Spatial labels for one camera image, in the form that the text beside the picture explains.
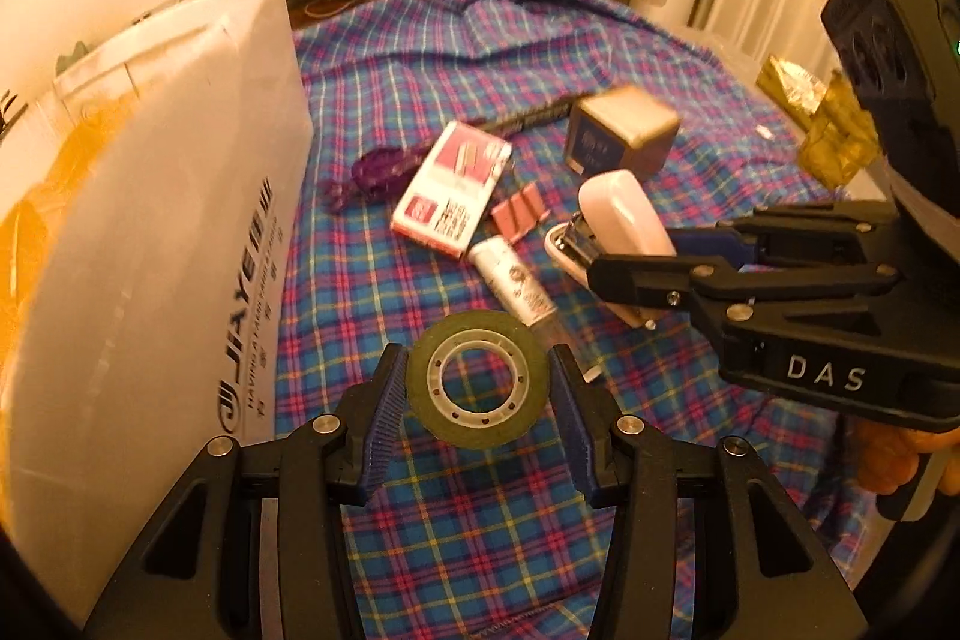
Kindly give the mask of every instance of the green tape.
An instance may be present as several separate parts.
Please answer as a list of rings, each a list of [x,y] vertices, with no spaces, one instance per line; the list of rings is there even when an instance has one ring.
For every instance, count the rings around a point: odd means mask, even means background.
[[[472,413],[443,388],[443,370],[464,350],[496,353],[510,367],[514,384],[496,410]],[[546,354],[530,329],[514,316],[479,310],[446,316],[416,340],[407,363],[407,399],[437,439],[483,451],[526,434],[541,415],[550,390]]]

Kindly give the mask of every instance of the plaid tablecloth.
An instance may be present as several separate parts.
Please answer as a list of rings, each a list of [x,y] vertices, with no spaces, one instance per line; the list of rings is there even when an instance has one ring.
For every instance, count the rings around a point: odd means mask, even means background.
[[[333,410],[387,342],[412,346],[447,314],[500,309],[468,263],[392,234],[391,206],[325,213],[319,183],[346,177],[374,145],[412,145],[450,119],[637,83],[683,118],[666,167],[646,185],[667,225],[824,196],[794,165],[775,109],[712,55],[605,0],[381,0],[299,33],[296,52],[317,130],[286,272],[280,434]],[[514,154],[558,222],[580,184],[562,163],[563,138],[565,121],[516,138]],[[541,236],[518,250],[623,410],[691,441],[747,437],[840,567],[850,565],[867,498],[851,482],[842,420],[724,384],[683,316],[656,333],[629,330],[549,261]],[[484,393],[494,391],[474,389]],[[408,410],[386,485],[346,514],[368,637],[584,637],[611,522],[574,491],[549,408],[524,437],[485,452],[438,442]],[[675,636],[689,632],[692,578],[684,509]]]

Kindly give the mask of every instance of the qr code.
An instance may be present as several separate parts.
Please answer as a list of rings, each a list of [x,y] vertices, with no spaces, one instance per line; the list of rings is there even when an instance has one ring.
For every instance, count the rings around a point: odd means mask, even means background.
[[[446,206],[443,207],[440,218],[437,218],[437,224],[434,226],[434,230],[441,236],[458,242],[460,237],[464,236],[464,231],[467,230],[468,219],[469,212],[467,208],[464,207],[463,204],[459,204],[453,199],[450,199],[446,202]]]

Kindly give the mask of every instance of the pink stapler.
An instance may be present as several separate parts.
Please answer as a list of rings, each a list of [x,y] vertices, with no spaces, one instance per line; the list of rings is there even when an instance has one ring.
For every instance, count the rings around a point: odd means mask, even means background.
[[[637,177],[606,172],[580,189],[580,211],[547,232],[546,251],[560,268],[587,287],[587,268],[603,253],[675,256],[677,251]],[[609,304],[628,326],[656,329],[659,310]]]

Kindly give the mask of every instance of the ribbed blue pad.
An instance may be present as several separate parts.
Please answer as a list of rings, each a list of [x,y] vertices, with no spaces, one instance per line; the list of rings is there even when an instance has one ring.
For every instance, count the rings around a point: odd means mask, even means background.
[[[593,471],[592,439],[570,389],[570,383],[582,383],[584,380],[582,377],[569,376],[557,350],[554,348],[547,354],[550,360],[550,404],[557,418],[560,442],[566,453],[566,465],[573,478],[573,486],[590,503],[600,490]]]
[[[359,485],[368,497],[373,496],[383,485],[390,459],[394,457],[400,418],[407,404],[406,375],[409,356],[406,348],[398,351],[373,413],[370,429],[363,441],[364,470]]]

